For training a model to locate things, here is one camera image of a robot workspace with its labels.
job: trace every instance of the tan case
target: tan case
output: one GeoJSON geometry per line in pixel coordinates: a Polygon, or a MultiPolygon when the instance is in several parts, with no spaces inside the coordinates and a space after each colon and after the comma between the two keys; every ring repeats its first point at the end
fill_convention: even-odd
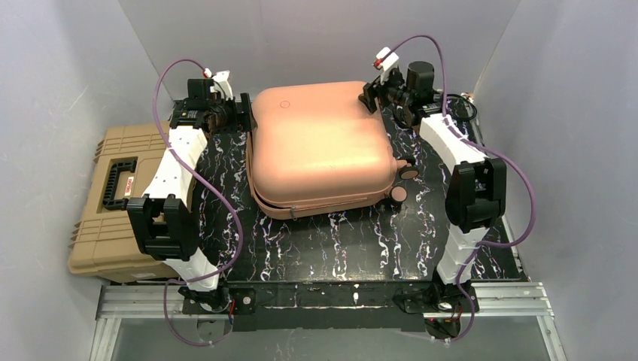
{"type": "Polygon", "coordinates": [[[284,86],[252,104],[257,123],[247,142],[251,194],[275,219],[374,205],[396,171],[381,112],[358,100],[364,82],[284,86]]]}
{"type": "MultiPolygon", "coordinates": [[[[169,123],[164,122],[163,128],[167,132],[169,123]]],[[[136,160],[135,173],[123,171],[119,179],[111,179],[117,185],[114,198],[141,197],[160,166],[165,149],[154,124],[120,126],[106,132],[97,147],[87,205],[71,238],[71,273],[122,283],[176,276],[172,268],[140,253],[126,211],[109,211],[102,205],[115,163],[136,160]]]]}

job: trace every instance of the white wall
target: white wall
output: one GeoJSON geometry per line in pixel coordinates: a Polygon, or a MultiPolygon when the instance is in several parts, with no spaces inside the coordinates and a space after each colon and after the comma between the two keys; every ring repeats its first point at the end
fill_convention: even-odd
{"type": "MultiPolygon", "coordinates": [[[[476,89],[487,144],[539,197],[526,271],[542,281],[567,357],[636,359],[638,2],[523,0],[476,89]]],[[[513,175],[515,233],[528,201],[513,175]]]]}
{"type": "MultiPolygon", "coordinates": [[[[474,89],[519,0],[120,0],[156,69],[189,56],[213,71],[230,70],[235,91],[341,80],[372,81],[375,54],[415,34],[443,46],[450,89],[474,89]]],[[[436,49],[419,39],[398,51],[402,63],[435,65],[436,49]]],[[[193,66],[166,77],[186,95],[193,66]]]]}
{"type": "Polygon", "coordinates": [[[66,246],[97,142],[151,121],[157,74],[114,0],[0,2],[0,45],[0,358],[84,361],[100,282],[66,246]]]}

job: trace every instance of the black handle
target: black handle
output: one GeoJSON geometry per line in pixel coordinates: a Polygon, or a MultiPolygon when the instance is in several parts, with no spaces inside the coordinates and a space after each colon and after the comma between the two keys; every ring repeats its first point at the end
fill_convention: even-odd
{"type": "Polygon", "coordinates": [[[108,172],[108,179],[106,180],[106,188],[104,189],[104,196],[102,197],[102,206],[109,211],[124,211],[126,210],[126,203],[128,199],[115,199],[115,191],[117,190],[117,181],[120,179],[120,173],[122,171],[135,172],[135,166],[137,160],[128,160],[125,162],[117,162],[111,166],[111,171],[108,172]]]}

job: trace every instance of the pink suitcase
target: pink suitcase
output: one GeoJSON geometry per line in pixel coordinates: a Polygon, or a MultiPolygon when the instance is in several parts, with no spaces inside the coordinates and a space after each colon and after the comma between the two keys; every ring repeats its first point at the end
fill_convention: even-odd
{"type": "Polygon", "coordinates": [[[254,99],[246,167],[265,214],[286,220],[407,198],[397,179],[418,171],[393,157],[381,112],[357,98],[364,84],[284,86],[254,99]]]}

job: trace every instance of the marble pattern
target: marble pattern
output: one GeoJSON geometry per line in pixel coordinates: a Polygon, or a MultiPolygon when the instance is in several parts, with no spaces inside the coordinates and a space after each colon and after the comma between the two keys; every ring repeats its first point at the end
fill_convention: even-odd
{"type": "MultiPolygon", "coordinates": [[[[401,208],[381,202],[348,211],[273,220],[251,198],[245,172],[246,135],[216,135],[198,171],[212,180],[235,207],[245,239],[229,281],[429,281],[448,237],[445,189],[448,170],[416,132],[385,125],[395,156],[413,156],[420,174],[403,186],[401,208]]],[[[461,131],[473,138],[465,124],[461,131]]],[[[236,252],[238,235],[225,207],[201,184],[193,193],[202,251],[217,265],[236,252]]],[[[506,241],[502,223],[486,236],[506,241]]],[[[475,279],[519,279],[510,250],[484,248],[472,270],[475,279]]]]}

